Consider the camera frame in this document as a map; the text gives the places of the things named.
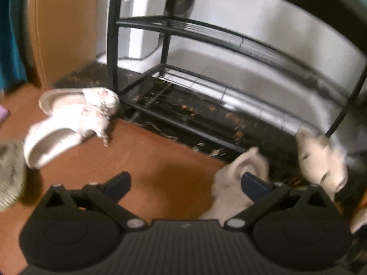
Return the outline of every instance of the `shoe insole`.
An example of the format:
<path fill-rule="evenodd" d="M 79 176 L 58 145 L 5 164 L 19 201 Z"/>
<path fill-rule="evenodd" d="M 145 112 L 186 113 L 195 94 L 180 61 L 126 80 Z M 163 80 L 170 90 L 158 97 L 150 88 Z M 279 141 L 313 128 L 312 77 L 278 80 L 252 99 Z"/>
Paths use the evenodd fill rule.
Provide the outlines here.
<path fill-rule="evenodd" d="M 83 93 L 75 93 L 75 94 L 60 94 L 56 95 L 56 98 L 54 99 L 51 107 L 52 109 L 60 109 L 67 105 L 73 105 L 73 104 L 82 104 L 86 105 L 87 101 Z"/>
<path fill-rule="evenodd" d="M 59 129 L 43 138 L 32 150 L 29 164 L 37 169 L 68 149 L 79 145 L 83 137 L 71 129 Z"/>

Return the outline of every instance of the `white tile floor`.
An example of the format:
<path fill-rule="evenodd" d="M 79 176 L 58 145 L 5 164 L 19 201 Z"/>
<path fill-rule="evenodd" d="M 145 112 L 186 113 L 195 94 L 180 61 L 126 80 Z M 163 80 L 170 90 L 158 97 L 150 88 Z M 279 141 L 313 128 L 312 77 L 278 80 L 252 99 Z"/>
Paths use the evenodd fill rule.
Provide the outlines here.
<path fill-rule="evenodd" d="M 161 47 L 144 60 L 123 59 L 118 61 L 118 65 L 136 72 L 145 72 L 160 62 L 160 56 Z M 106 56 L 98 60 L 106 63 Z M 241 108 L 290 133 L 295 133 L 301 125 L 305 124 L 326 132 L 340 111 L 340 108 L 332 102 L 322 99 L 315 92 L 286 78 L 273 68 L 209 44 L 173 36 L 168 64 L 218 80 L 283 109 L 290 115 L 285 115 L 271 106 L 258 103 L 256 99 L 230 89 L 227 89 L 223 96 L 224 87 L 177 71 L 165 76 L 170 82 L 192 88 L 219 100 L 223 98 L 222 101 L 226 107 Z M 352 132 L 350 129 L 356 127 L 356 122 L 351 117 L 347 117 L 336 134 L 332 136 L 332 141 L 341 151 L 353 149 L 356 140 L 354 133 L 357 131 Z M 367 134 L 365 128 L 359 128 L 359 132 L 361 131 Z"/>

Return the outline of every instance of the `teal curtain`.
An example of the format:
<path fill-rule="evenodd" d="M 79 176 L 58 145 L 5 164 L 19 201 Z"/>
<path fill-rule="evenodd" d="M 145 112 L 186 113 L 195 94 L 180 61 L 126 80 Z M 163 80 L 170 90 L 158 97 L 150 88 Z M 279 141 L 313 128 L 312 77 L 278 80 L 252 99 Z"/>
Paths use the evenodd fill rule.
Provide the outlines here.
<path fill-rule="evenodd" d="M 0 89 L 4 90 L 27 81 L 13 27 L 14 18 L 20 21 L 23 13 L 11 1 L 0 0 Z"/>

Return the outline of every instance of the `metal frame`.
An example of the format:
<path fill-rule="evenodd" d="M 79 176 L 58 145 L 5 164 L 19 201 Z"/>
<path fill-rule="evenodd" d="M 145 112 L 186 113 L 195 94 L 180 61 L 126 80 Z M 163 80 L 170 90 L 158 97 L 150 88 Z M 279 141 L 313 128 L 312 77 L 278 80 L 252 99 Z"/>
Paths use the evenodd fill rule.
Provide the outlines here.
<path fill-rule="evenodd" d="M 126 93 L 128 93 L 135 86 L 139 85 L 141 82 L 146 80 L 148 77 L 152 77 L 156 73 L 159 73 L 160 76 L 163 76 L 166 69 L 172 69 L 172 70 L 184 72 L 184 73 L 194 75 L 196 77 L 199 77 L 205 80 L 209 79 L 203 75 L 199 75 L 199 74 L 190 72 L 188 70 L 181 69 L 179 67 L 174 67 L 172 65 L 167 64 L 168 51 L 169 51 L 170 40 L 171 40 L 172 35 L 205 42 L 208 44 L 212 44 L 218 47 L 222 47 L 222 48 L 243 54 L 253 59 L 256 59 L 264 64 L 267 64 L 285 73 L 288 77 L 294 80 L 297 80 L 298 82 L 302 83 L 306 87 L 316 89 L 318 93 L 321 96 L 323 96 L 324 98 L 332 99 L 334 102 L 338 103 L 339 105 L 342 105 L 343 108 L 340 114 L 338 115 L 338 117 L 336 118 L 336 120 L 334 121 L 334 123 L 332 124 L 332 126 L 326 133 L 327 137 L 330 137 L 335 132 L 337 127 L 340 125 L 340 123 L 346 116 L 350 107 L 355 103 L 362 89 L 362 86 L 366 80 L 366 77 L 367 77 L 367 66 L 366 66 L 366 69 L 363 71 L 362 75 L 360 76 L 359 81 L 355 85 L 355 88 L 352 94 L 349 95 L 348 97 L 346 92 L 344 92 L 336 84 L 328 80 L 325 76 L 322 76 L 315 69 L 253 38 L 249 38 L 242 34 L 239 34 L 239 33 L 236 33 L 231 30 L 227 30 L 227 29 L 215 26 L 215 25 L 210 25 L 207 23 L 203 23 L 203 22 L 199 22 L 199 21 L 195 21 L 191 19 L 174 17 L 174 16 L 149 16 L 149 17 L 120 18 L 120 5 L 121 5 L 121 0 L 110 0 L 109 18 L 108 18 L 108 35 L 107 35 L 107 65 L 108 65 L 107 69 L 108 69 L 108 76 L 109 76 L 108 78 L 109 88 L 111 88 L 113 91 L 118 93 L 121 103 L 124 103 L 128 105 L 129 107 L 136 109 L 137 111 L 143 112 L 154 118 L 165 121 L 171 125 L 174 125 L 176 127 L 179 127 L 191 133 L 202 136 L 205 139 L 218 143 L 219 145 L 222 145 L 224 147 L 227 147 L 237 152 L 244 152 L 246 150 L 241 147 L 238 147 L 235 144 L 232 144 L 222 139 L 211 136 L 207 133 L 199 131 L 198 129 L 189 127 L 183 123 L 180 123 L 178 121 L 171 119 L 168 116 L 158 114 L 148 108 L 132 103 L 129 100 L 126 100 L 123 98 Z M 118 40 L 117 39 L 118 39 L 120 27 L 137 28 L 137 29 L 165 33 L 160 64 L 146 71 L 146 73 L 144 73 L 141 78 L 139 78 L 132 84 L 128 85 L 121 92 L 119 92 L 118 79 L 117 79 L 117 69 L 118 69 L 118 66 L 117 66 Z M 220 39 L 220 38 L 218 39 L 215 36 L 213 36 L 211 32 L 220 32 L 220 34 L 225 34 L 225 36 L 229 36 L 229 37 L 235 36 L 236 38 L 242 39 L 242 43 L 245 41 L 247 43 L 250 42 L 251 44 L 254 44 L 255 46 L 257 46 L 260 50 L 263 49 L 266 52 L 266 54 L 261 54 L 259 52 L 254 53 L 251 50 L 251 46 L 248 47 L 247 45 L 243 47 L 241 45 L 241 42 L 239 43 L 239 45 L 236 45 L 236 43 L 233 44 L 226 39 Z M 294 67 L 296 68 L 298 67 L 299 71 L 301 72 L 304 71 L 304 75 L 302 75 L 302 73 L 301 74 L 292 73 L 292 70 L 289 67 L 278 65 L 276 63 L 276 60 L 274 60 L 274 58 L 276 59 L 277 56 L 282 57 L 283 59 L 286 59 L 292 65 L 295 65 Z M 229 87 L 228 85 L 224 83 L 214 81 L 212 79 L 209 79 L 209 80 L 213 83 L 222 85 L 226 88 Z M 244 94 L 246 96 L 250 96 L 249 94 L 242 92 L 236 88 L 231 88 L 231 89 L 241 94 Z"/>

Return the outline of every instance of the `pink object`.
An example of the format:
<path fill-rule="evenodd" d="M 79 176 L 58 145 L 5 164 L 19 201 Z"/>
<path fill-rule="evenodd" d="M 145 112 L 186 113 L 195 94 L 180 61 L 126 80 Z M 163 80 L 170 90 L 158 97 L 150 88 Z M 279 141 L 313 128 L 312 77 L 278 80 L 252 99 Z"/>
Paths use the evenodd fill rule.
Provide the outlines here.
<path fill-rule="evenodd" d="M 8 116 L 9 116 L 8 110 L 2 105 L 0 105 L 0 123 L 4 122 Z"/>

